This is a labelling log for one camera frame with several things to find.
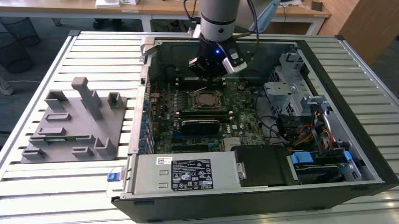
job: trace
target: wooden desk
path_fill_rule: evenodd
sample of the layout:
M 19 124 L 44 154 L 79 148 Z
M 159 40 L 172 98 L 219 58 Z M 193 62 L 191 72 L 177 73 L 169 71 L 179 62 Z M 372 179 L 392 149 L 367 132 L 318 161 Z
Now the wooden desk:
M 192 8 L 193 0 L 189 0 L 189 13 Z M 140 19 L 144 32 L 152 31 L 151 19 L 187 19 L 183 0 L 140 0 L 137 5 L 121 4 L 119 8 L 95 8 L 95 0 L 1 0 L 0 16 Z M 307 34 L 316 35 L 324 19 L 330 16 L 327 10 L 318 12 L 292 6 L 286 7 L 286 14 L 283 8 L 278 9 L 272 22 L 311 23 Z

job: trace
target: blue latch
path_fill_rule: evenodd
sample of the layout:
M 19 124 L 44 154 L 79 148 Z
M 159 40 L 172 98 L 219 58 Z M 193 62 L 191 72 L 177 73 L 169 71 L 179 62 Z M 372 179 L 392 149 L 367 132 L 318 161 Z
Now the blue latch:
M 120 172 L 117 172 L 117 173 L 108 173 L 108 175 L 107 175 L 107 181 L 108 182 L 120 181 Z
M 216 145 L 216 143 L 208 143 L 208 150 L 211 150 L 215 145 Z
M 350 153 L 350 151 L 344 151 L 343 155 L 344 155 L 344 158 L 347 159 L 347 161 L 351 161 L 351 153 Z
M 294 153 L 290 157 L 291 157 L 292 164 L 314 162 L 314 158 L 310 152 L 298 152 Z

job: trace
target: motherboard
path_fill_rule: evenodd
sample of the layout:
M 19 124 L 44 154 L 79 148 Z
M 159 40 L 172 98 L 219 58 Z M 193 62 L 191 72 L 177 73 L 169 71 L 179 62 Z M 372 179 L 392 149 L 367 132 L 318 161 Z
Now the motherboard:
M 266 143 L 254 111 L 259 87 L 250 87 L 244 80 L 223 80 L 219 85 L 212 90 L 183 90 L 179 83 L 156 83 L 156 154 L 224 152 L 236 145 Z

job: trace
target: warning label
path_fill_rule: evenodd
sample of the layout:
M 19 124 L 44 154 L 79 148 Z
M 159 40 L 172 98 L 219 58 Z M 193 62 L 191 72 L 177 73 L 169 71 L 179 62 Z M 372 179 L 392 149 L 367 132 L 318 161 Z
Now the warning label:
M 172 161 L 173 191 L 213 189 L 211 160 Z

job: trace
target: barcode sticker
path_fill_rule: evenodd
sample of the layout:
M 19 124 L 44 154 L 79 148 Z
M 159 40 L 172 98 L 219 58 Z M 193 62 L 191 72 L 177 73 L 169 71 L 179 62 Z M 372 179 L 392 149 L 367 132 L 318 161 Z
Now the barcode sticker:
M 139 10 L 123 10 L 123 13 L 139 13 Z

